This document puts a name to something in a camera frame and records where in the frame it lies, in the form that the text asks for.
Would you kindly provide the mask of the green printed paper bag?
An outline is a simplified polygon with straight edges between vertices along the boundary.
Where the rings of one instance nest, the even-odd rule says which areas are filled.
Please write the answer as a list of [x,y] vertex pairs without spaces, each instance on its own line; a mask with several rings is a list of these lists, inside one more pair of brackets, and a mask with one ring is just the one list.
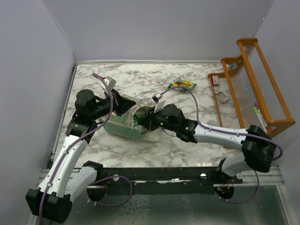
[[106,132],[121,136],[129,139],[144,140],[148,142],[157,142],[160,140],[162,135],[162,129],[158,128],[154,131],[136,131],[134,129],[134,112],[142,106],[148,106],[142,101],[138,100],[135,93],[132,94],[130,100],[136,102],[136,105],[128,110],[125,114],[117,116],[115,113],[112,113],[110,119],[104,124],[103,128]]

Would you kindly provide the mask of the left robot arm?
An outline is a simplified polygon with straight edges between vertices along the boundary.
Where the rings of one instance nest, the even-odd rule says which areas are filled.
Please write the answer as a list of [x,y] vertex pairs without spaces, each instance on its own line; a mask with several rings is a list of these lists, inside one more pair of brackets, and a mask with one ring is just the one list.
[[[81,90],[76,95],[75,113],[67,126],[63,146],[50,171],[36,189],[29,189],[26,201],[33,215],[40,220],[49,219],[64,223],[68,218],[73,191],[68,191],[68,180],[81,153],[90,143],[94,133],[110,118],[112,113],[118,116],[126,113],[135,105],[135,101],[120,96],[116,90],[99,98],[89,89]],[[101,124],[97,120],[105,116]]]

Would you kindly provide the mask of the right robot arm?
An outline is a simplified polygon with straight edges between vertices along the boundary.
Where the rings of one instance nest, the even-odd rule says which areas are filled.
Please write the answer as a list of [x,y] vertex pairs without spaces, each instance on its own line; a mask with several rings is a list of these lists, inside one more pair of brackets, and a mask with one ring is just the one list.
[[148,108],[138,124],[149,131],[163,128],[173,131],[184,142],[212,143],[240,150],[240,154],[221,160],[215,172],[216,180],[228,182],[233,176],[247,170],[267,173],[270,170],[276,146],[256,125],[248,129],[216,127],[185,118],[181,109],[168,104],[156,111]]

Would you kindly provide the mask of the yellow green snack packet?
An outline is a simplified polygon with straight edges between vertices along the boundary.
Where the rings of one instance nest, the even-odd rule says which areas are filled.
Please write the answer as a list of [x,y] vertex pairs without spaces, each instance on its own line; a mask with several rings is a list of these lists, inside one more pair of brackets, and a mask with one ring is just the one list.
[[180,88],[178,88],[178,91],[185,92],[186,89],[188,90],[194,89],[197,86],[197,84],[192,81],[182,80],[180,77],[177,77],[169,83],[168,89],[177,86],[180,86]]

